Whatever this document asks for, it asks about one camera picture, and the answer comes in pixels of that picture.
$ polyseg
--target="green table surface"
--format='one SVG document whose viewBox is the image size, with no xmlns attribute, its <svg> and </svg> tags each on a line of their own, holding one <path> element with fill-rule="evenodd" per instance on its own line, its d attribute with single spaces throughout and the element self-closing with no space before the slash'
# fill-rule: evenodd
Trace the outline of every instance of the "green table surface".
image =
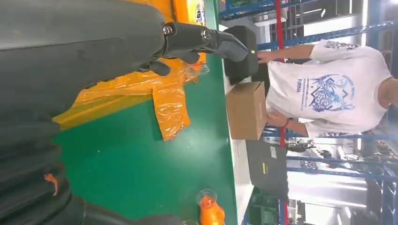
<svg viewBox="0 0 398 225">
<path fill-rule="evenodd" d="M 216 28 L 216 3 L 205 7 L 208 27 Z M 173 213 L 198 220 L 196 194 L 211 188 L 225 223 L 236 225 L 222 64 L 213 56 L 207 63 L 210 73 L 185 87 L 192 124 L 175 140 L 162 140 L 152 101 L 55 137 L 73 193 L 132 219 Z"/>
</svg>

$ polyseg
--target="orange liquid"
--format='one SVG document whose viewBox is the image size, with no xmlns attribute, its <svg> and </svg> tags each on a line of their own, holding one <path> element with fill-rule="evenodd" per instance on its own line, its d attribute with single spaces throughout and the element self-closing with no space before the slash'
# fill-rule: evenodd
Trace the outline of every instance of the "orange liquid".
<svg viewBox="0 0 398 225">
<path fill-rule="evenodd" d="M 224 210 L 217 204 L 214 198 L 204 196 L 200 201 L 200 224 L 223 225 L 224 219 Z"/>
</svg>

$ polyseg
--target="screw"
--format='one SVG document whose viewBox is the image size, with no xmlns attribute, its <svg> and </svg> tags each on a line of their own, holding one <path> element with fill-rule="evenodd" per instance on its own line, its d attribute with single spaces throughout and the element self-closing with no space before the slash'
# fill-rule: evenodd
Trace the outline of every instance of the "screw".
<svg viewBox="0 0 398 225">
<path fill-rule="evenodd" d="M 210 39 L 210 32 L 208 30 L 203 30 L 201 35 L 202 35 L 202 38 L 204 40 L 209 40 Z"/>
<path fill-rule="evenodd" d="M 172 28 L 172 27 L 169 27 L 169 26 L 163 27 L 163 33 L 164 33 L 165 35 L 170 35 L 170 34 L 173 33 L 173 28 Z"/>
</svg>

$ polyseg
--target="human arm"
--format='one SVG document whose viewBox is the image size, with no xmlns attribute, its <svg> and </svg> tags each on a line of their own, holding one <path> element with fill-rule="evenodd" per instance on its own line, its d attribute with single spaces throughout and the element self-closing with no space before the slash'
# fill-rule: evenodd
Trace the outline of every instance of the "human arm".
<svg viewBox="0 0 398 225">
<path fill-rule="evenodd" d="M 308 59 L 314 49 L 314 45 L 296 45 L 278 51 L 258 53 L 259 63 L 268 63 L 276 59 Z"/>
<path fill-rule="evenodd" d="M 380 57 L 380 52 L 367 46 L 322 40 L 316 45 L 297 45 L 278 51 L 258 53 L 259 63 L 268 63 L 275 59 L 313 59 L 327 62 L 353 57 Z"/>
<path fill-rule="evenodd" d="M 286 127 L 295 133 L 310 138 L 357 134 L 364 130 L 368 130 L 368 128 L 363 128 L 361 126 L 333 123 L 327 120 L 314 120 L 308 123 L 299 123 L 286 118 L 279 112 L 268 112 L 267 123 L 275 127 Z"/>
<path fill-rule="evenodd" d="M 292 121 L 279 112 L 268 112 L 267 123 L 275 127 L 286 127 L 295 133 L 304 135 L 306 137 L 308 136 L 307 128 L 304 123 Z"/>
</svg>

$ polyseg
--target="red wristband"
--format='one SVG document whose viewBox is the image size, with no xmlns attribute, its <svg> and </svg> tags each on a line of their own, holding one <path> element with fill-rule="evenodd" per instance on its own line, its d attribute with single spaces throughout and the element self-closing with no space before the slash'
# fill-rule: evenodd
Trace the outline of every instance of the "red wristband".
<svg viewBox="0 0 398 225">
<path fill-rule="evenodd" d="M 283 127 L 285 128 L 289 124 L 289 122 L 290 122 L 290 119 L 287 119 L 287 121 Z"/>
</svg>

